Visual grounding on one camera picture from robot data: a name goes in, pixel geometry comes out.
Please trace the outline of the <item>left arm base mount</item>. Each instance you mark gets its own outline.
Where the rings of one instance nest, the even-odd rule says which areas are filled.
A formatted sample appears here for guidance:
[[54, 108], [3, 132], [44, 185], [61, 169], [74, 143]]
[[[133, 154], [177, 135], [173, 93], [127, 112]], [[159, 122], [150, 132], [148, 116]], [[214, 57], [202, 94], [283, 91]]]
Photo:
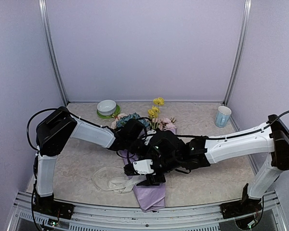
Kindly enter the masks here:
[[71, 220], [74, 211], [74, 205], [58, 201], [50, 201], [33, 205], [33, 211], [49, 215], [56, 218]]

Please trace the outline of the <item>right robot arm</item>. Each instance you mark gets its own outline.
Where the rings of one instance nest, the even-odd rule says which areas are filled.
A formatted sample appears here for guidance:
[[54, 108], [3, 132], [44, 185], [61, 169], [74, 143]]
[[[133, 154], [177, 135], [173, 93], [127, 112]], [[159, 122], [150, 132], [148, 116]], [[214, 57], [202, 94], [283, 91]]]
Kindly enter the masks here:
[[158, 130], [144, 135], [142, 141], [147, 152], [132, 166], [134, 172], [146, 175], [148, 185], [158, 183], [155, 176], [163, 176], [178, 167], [190, 173], [226, 159], [266, 153], [266, 161], [253, 180], [244, 186], [242, 198], [222, 205], [226, 211], [233, 208], [246, 214], [258, 207], [267, 189], [282, 172], [289, 170], [289, 129], [280, 115], [270, 115], [256, 127], [228, 135], [184, 136]]

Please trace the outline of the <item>blue fake flower bunch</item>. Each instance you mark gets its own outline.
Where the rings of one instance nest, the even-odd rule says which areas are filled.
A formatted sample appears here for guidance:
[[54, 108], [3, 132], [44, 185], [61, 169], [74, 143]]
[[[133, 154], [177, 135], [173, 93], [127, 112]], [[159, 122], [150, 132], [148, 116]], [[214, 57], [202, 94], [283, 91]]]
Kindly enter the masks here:
[[137, 113], [133, 113], [133, 114], [129, 114], [129, 115], [123, 115], [122, 117], [120, 117], [118, 119], [118, 121], [116, 122], [116, 128], [120, 128], [120, 127], [126, 125], [127, 122], [131, 119], [135, 119], [135, 120], [141, 122], [146, 128], [151, 128], [151, 123], [149, 122], [148, 118], [147, 117], [141, 117]]

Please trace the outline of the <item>purple wrapping paper sheet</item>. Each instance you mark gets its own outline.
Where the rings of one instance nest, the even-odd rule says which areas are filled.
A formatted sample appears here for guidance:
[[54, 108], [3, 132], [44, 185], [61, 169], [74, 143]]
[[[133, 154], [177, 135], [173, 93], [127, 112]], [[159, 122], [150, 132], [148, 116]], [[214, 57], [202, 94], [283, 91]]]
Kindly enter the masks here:
[[159, 186], [137, 186], [132, 189], [143, 212], [152, 212], [166, 206], [166, 183]]

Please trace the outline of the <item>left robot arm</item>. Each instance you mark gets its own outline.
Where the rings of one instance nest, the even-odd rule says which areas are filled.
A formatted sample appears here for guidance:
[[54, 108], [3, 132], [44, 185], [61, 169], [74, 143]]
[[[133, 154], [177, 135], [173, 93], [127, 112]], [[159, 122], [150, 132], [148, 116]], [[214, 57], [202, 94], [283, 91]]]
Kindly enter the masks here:
[[36, 205], [47, 214], [58, 209], [54, 200], [53, 177], [58, 155], [69, 139], [99, 145], [111, 151], [128, 150], [137, 153], [149, 143], [149, 134], [139, 119], [131, 119], [123, 127], [112, 129], [87, 121], [66, 107], [50, 108], [49, 114], [36, 128], [34, 162]]

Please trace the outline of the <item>pink fake rose bunch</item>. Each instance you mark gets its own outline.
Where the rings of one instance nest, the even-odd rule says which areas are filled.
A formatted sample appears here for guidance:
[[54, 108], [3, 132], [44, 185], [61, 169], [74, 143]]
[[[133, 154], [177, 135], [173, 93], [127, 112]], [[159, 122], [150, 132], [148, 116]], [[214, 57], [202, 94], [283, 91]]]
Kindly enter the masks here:
[[124, 116], [126, 116], [126, 114], [125, 113], [120, 113], [120, 114], [118, 114], [117, 116], [115, 116], [115, 120], [111, 123], [111, 128], [112, 129], [115, 129], [116, 127], [117, 127], [117, 122], [121, 119], [121, 118], [123, 118]]

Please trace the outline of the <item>clear printed cellophane wrap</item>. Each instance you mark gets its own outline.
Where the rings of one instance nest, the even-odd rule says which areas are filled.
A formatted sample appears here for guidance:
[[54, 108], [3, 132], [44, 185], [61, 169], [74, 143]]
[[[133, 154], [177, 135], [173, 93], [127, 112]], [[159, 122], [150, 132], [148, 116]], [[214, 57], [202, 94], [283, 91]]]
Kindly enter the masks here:
[[103, 167], [91, 178], [94, 186], [101, 192], [130, 193], [134, 186], [145, 180], [145, 176], [126, 176], [122, 168]]

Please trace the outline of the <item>yellow fake flower stem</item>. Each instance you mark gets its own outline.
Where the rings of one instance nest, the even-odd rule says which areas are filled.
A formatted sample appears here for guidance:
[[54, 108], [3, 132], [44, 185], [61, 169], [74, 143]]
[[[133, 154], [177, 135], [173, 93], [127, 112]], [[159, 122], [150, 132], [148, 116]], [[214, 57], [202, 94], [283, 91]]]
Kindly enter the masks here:
[[153, 100], [153, 105], [151, 109], [149, 109], [148, 116], [151, 119], [151, 127], [152, 129], [156, 129], [159, 125], [159, 115], [161, 113], [160, 107], [164, 105], [164, 99], [162, 97], [155, 98]]

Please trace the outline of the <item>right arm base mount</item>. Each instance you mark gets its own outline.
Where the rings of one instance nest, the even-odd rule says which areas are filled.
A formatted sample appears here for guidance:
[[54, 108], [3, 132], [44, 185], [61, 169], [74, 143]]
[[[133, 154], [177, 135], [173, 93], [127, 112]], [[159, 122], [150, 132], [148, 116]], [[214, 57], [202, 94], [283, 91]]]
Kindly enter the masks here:
[[259, 200], [247, 202], [233, 201], [220, 205], [223, 219], [234, 218], [262, 210]]

